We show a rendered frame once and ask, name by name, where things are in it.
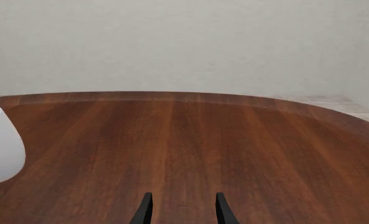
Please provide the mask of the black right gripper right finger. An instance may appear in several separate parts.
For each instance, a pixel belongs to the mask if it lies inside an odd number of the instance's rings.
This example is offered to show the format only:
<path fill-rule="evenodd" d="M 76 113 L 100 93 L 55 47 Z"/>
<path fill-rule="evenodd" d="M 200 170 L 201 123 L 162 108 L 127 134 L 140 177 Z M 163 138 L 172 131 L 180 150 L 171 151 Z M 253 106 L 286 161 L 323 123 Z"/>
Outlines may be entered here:
<path fill-rule="evenodd" d="M 240 224 L 222 192 L 216 194 L 215 210 L 218 224 Z"/>

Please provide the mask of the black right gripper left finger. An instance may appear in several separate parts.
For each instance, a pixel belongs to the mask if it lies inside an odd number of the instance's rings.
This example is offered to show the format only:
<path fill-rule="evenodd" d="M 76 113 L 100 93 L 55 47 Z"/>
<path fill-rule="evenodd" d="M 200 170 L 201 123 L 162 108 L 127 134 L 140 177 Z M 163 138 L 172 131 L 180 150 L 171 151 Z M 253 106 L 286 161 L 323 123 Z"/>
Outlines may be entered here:
<path fill-rule="evenodd" d="M 152 193 L 146 192 L 129 224 L 151 224 Z"/>

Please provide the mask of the white mug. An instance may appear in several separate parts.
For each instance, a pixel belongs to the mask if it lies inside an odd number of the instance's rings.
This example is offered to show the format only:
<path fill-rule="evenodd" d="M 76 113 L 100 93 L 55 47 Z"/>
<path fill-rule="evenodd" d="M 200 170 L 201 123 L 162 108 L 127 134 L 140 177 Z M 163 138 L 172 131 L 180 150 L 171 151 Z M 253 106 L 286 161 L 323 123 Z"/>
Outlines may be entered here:
<path fill-rule="evenodd" d="M 0 108 L 0 182 L 17 175 L 24 167 L 26 151 L 15 126 Z"/>

